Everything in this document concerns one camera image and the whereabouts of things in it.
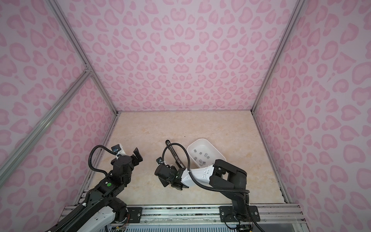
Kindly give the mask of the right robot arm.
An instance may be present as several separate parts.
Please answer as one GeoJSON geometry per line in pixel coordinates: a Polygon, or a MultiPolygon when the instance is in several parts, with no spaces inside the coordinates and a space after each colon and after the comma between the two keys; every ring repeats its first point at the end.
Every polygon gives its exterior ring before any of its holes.
{"type": "Polygon", "coordinates": [[[155,176],[164,187],[171,186],[177,190],[198,186],[204,190],[219,192],[232,202],[232,215],[236,220],[247,221],[250,191],[246,189],[247,173],[222,159],[213,165],[190,169],[170,166],[163,158],[157,159],[155,176]]]}

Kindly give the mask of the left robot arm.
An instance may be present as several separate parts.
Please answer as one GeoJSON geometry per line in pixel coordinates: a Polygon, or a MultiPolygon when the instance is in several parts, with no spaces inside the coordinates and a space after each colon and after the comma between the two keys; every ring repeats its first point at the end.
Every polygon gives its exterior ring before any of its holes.
{"type": "Polygon", "coordinates": [[[121,222],[127,216],[127,205],[117,198],[131,182],[134,167],[143,161],[138,148],[135,148],[133,155],[128,156],[124,153],[120,145],[112,147],[112,150],[103,145],[93,147],[88,157],[89,168],[98,173],[104,174],[104,178],[92,189],[88,191],[83,202],[81,202],[71,213],[60,222],[48,229],[49,232],[77,232],[84,226],[96,213],[104,207],[109,207],[118,216],[114,219],[121,222]],[[115,156],[111,161],[113,169],[110,172],[95,168],[92,164],[92,156],[97,149],[103,149],[115,156]]]}

